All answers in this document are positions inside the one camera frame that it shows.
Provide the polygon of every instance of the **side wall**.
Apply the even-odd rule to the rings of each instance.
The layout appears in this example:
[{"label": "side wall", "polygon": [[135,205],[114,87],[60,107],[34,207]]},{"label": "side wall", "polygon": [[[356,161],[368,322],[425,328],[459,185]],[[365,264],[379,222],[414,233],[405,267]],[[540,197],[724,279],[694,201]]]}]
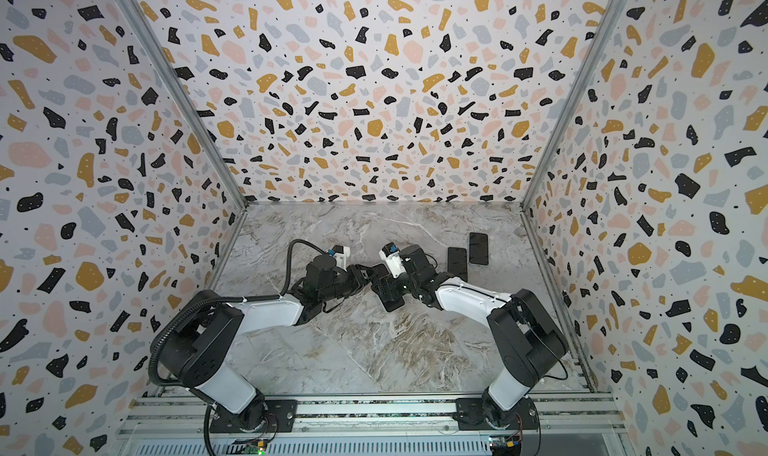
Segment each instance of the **side wall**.
[{"label": "side wall", "polygon": [[137,0],[249,200],[512,201],[608,0]]},{"label": "side wall", "polygon": [[629,0],[531,216],[638,454],[768,454],[768,0]]},{"label": "side wall", "polygon": [[232,196],[112,0],[1,0],[0,453],[107,454]]}]

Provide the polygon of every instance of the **patterned panel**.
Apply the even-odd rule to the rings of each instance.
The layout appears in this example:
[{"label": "patterned panel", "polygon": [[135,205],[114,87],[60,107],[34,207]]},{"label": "patterned panel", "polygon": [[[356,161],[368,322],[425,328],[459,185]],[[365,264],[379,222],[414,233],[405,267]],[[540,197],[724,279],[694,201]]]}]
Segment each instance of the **patterned panel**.
[{"label": "patterned panel", "polygon": [[137,0],[249,200],[519,198],[608,0]]},{"label": "patterned panel", "polygon": [[112,0],[3,3],[0,452],[106,454],[234,206]]},{"label": "patterned panel", "polygon": [[531,214],[638,454],[768,454],[768,0],[629,0]]}]

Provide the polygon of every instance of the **smartphone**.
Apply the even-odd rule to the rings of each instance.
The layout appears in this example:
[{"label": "smartphone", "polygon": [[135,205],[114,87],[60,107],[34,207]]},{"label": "smartphone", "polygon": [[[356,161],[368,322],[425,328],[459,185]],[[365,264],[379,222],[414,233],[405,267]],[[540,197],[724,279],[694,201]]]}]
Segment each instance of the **smartphone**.
[{"label": "smartphone", "polygon": [[469,233],[469,264],[488,265],[488,235],[484,232]]},{"label": "smartphone", "polygon": [[448,248],[448,272],[467,282],[467,250],[464,248]]}]

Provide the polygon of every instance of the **gray marble floor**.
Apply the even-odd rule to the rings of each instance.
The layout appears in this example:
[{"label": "gray marble floor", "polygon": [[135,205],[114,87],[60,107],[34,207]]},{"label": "gray marble floor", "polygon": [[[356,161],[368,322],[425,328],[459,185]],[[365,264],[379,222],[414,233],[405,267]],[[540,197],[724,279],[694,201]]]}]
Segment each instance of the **gray marble floor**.
[{"label": "gray marble floor", "polygon": [[[449,246],[466,247],[470,232],[489,236],[489,266],[469,266],[469,281],[496,291],[532,290],[556,319],[515,204],[258,205],[235,242],[216,290],[222,296],[270,294],[283,285],[293,238],[321,248],[350,246],[348,262],[373,266],[392,241],[419,244],[445,268]],[[296,246],[293,281],[316,254]],[[227,360],[267,394],[480,392],[502,362],[490,330],[462,315],[427,308],[414,298],[384,311],[370,290],[310,324],[238,337]],[[570,377],[545,379],[535,391],[584,391],[581,366],[566,355]],[[552,374],[562,375],[557,366]]]}]

